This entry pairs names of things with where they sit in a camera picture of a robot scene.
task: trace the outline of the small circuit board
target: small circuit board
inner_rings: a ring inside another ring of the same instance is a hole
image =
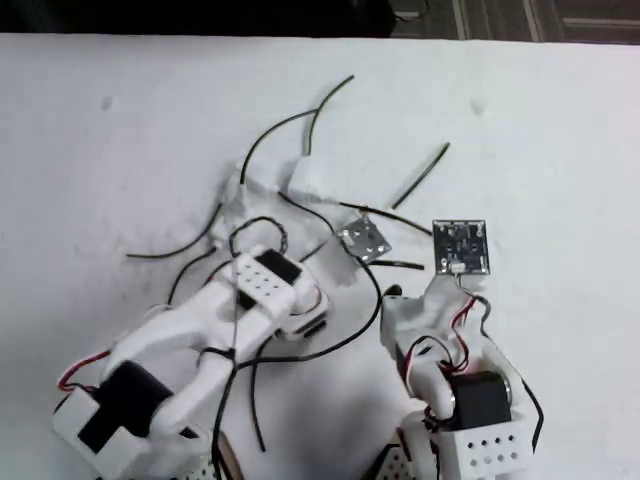
[[[391,250],[389,242],[367,215],[341,228],[336,235],[351,255],[366,263]]]
[[[484,220],[434,220],[437,275],[488,275],[489,250]]]

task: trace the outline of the white table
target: white table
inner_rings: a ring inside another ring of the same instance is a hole
[[[547,416],[531,478],[640,478],[638,48],[6,35],[0,72],[6,478],[92,478],[50,430],[54,382],[162,302],[191,258],[135,263],[124,252],[190,238],[222,166],[351,73],[316,131],[327,171],[343,172],[328,188],[376,205],[451,141],[401,209],[424,224],[488,221],[489,330]],[[265,142],[256,164],[299,156],[301,131]],[[394,258],[418,241],[381,225],[401,237]],[[429,272],[379,269],[383,287],[421,293],[433,271],[421,249],[403,259]],[[372,298],[364,281],[337,294],[308,351],[354,330]],[[246,381],[224,427],[249,479],[356,478],[410,408],[377,328],[331,357],[262,368],[266,455]]]

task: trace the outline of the dark floor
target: dark floor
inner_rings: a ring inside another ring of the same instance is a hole
[[[399,38],[640,44],[640,0],[391,0]]]

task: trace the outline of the electronic component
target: electronic component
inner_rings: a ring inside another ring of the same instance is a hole
[[[511,408],[505,380],[495,372],[453,375],[449,385],[455,409],[448,427],[451,430],[484,427],[511,421]]]
[[[362,215],[355,222],[341,228],[336,235],[347,251],[360,257],[363,262],[369,263],[391,250],[391,245],[368,215]]]
[[[488,275],[489,250],[484,220],[434,220],[437,275]]]

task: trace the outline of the circuit board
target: circuit board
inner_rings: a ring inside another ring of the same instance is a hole
[[[434,220],[437,275],[488,275],[489,251],[484,220]]]

